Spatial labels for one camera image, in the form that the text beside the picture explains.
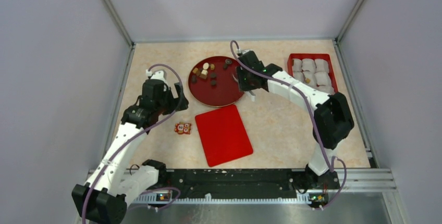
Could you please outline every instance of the small sticker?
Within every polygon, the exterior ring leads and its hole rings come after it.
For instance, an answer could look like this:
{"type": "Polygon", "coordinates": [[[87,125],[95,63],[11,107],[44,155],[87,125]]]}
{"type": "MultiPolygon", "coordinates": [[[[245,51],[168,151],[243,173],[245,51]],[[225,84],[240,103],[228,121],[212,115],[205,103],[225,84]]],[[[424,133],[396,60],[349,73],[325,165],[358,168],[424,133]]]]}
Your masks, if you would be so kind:
{"type": "Polygon", "coordinates": [[[175,124],[175,132],[177,132],[178,134],[190,134],[190,129],[191,129],[192,124],[191,123],[185,123],[185,122],[180,122],[175,124]]]}

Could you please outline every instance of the white marshmallow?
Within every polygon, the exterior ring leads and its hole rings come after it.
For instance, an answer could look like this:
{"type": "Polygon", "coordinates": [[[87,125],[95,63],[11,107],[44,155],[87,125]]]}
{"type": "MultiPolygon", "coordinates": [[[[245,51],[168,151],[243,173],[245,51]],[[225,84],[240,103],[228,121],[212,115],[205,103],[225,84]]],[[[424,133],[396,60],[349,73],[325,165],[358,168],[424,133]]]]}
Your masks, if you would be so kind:
{"type": "Polygon", "coordinates": [[[316,88],[316,77],[315,74],[310,71],[304,71],[304,83],[312,88],[316,88]]]}
{"type": "Polygon", "coordinates": [[[319,86],[321,86],[321,85],[331,86],[332,85],[332,80],[330,79],[328,74],[323,71],[316,72],[315,77],[316,77],[316,82],[319,86]]]}
{"type": "Polygon", "coordinates": [[[293,77],[298,81],[304,82],[304,74],[302,72],[293,73],[293,77]]]}
{"type": "Polygon", "coordinates": [[[322,92],[325,92],[328,94],[332,94],[332,95],[335,93],[335,90],[333,89],[332,86],[319,86],[317,89],[319,91],[322,91],[322,92]]]}
{"type": "Polygon", "coordinates": [[[328,62],[324,59],[316,59],[316,72],[323,71],[325,73],[330,73],[330,70],[328,69],[328,62]]]}
{"type": "Polygon", "coordinates": [[[301,72],[302,71],[302,61],[299,59],[293,59],[293,72],[301,72]]]}
{"type": "Polygon", "coordinates": [[[315,61],[310,58],[303,59],[302,71],[310,71],[314,73],[316,71],[315,61]]]}

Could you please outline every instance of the marble tabletop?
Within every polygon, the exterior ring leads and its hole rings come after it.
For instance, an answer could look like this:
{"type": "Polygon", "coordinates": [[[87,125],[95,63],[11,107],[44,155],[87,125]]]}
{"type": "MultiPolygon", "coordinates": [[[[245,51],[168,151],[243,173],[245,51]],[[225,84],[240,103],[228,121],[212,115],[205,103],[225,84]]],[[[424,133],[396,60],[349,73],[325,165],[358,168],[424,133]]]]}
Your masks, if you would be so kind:
{"type": "MultiPolygon", "coordinates": [[[[274,63],[285,70],[287,58],[291,53],[329,54],[338,90],[348,99],[347,87],[331,40],[239,41],[239,44],[242,49],[253,49],[264,65],[274,63]]],[[[156,63],[172,66],[181,76],[189,108],[177,112],[168,121],[153,129],[138,147],[131,164],[141,164],[147,159],[154,159],[165,163],[167,168],[208,168],[195,124],[195,115],[215,108],[196,101],[188,90],[187,80],[196,63],[207,57],[220,55],[231,56],[229,42],[136,45],[118,119],[121,119],[123,111],[141,94],[141,87],[146,79],[145,70],[156,63]],[[174,132],[175,124],[181,121],[192,123],[190,135],[178,135],[174,132]]],[[[171,72],[168,73],[167,80],[169,84],[177,82],[171,72]]],[[[255,94],[255,102],[247,96],[236,102],[253,146],[253,154],[214,168],[304,168],[315,146],[308,113],[286,99],[264,90],[255,90],[255,94]]],[[[355,128],[339,144],[337,155],[345,161],[347,167],[370,167],[356,119],[354,121],[355,128]]]]}

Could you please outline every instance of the red rectangular board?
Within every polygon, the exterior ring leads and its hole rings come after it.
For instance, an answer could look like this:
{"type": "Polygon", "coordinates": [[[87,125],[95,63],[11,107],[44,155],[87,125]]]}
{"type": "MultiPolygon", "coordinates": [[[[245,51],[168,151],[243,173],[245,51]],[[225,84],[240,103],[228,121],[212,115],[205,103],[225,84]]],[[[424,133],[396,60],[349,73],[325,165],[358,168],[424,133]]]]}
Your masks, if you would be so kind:
{"type": "Polygon", "coordinates": [[[336,84],[335,72],[333,71],[332,61],[330,60],[330,55],[328,54],[290,54],[289,59],[287,60],[287,73],[293,76],[293,59],[302,60],[305,58],[310,58],[313,60],[323,59],[327,61],[328,69],[330,71],[328,75],[330,76],[331,86],[333,87],[335,92],[338,92],[338,84],[336,84]]]}
{"type": "Polygon", "coordinates": [[[253,154],[236,105],[197,115],[195,122],[209,167],[253,154]]]}

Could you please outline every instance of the red cutting board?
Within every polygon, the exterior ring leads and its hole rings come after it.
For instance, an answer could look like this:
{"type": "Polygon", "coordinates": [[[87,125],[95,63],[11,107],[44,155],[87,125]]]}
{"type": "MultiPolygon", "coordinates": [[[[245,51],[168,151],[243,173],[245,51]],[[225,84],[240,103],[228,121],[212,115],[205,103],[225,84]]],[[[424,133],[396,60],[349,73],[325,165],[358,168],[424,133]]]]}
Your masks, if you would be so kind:
{"type": "Polygon", "coordinates": [[[195,116],[209,167],[253,154],[236,105],[195,116]]]}

